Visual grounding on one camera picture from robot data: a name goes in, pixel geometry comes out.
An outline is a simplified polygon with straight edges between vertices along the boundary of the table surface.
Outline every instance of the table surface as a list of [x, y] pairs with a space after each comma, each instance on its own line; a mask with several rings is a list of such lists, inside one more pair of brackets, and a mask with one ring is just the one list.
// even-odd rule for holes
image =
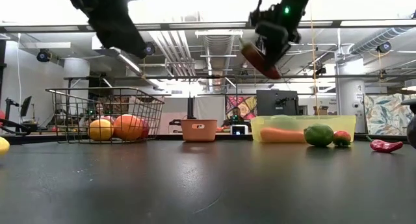
[[415, 223], [415, 162], [367, 142], [13, 145], [0, 223]]

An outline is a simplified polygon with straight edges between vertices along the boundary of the patterned curtain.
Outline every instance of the patterned curtain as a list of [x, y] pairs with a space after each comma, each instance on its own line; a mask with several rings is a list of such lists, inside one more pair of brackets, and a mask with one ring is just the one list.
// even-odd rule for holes
[[235, 107], [240, 108], [241, 117], [245, 120], [257, 116], [257, 97], [255, 95], [244, 95], [238, 98], [235, 95], [227, 95], [226, 116], [230, 118]]
[[406, 135], [406, 127], [413, 118], [409, 106], [401, 102], [414, 99], [416, 95], [366, 95], [365, 115], [369, 134]]

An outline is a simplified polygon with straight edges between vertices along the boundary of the black wire basket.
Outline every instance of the black wire basket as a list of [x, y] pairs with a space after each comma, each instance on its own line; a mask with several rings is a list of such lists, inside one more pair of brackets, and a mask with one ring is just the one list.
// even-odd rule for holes
[[46, 91], [53, 100], [53, 130], [57, 136], [65, 135], [65, 142], [133, 143], [154, 139], [159, 130], [164, 102], [137, 88]]

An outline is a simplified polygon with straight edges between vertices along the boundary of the carrot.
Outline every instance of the carrot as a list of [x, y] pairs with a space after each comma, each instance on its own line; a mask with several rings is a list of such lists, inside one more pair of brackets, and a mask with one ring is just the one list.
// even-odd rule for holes
[[265, 127], [260, 130], [261, 141], [264, 143], [306, 143], [303, 131], [288, 131]]

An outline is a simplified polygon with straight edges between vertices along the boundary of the green led light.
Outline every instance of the green led light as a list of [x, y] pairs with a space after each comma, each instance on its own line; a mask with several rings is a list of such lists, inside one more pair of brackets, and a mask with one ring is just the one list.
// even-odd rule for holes
[[288, 6], [286, 6], [285, 7], [285, 14], [288, 14], [290, 11], [291, 11], [291, 9]]

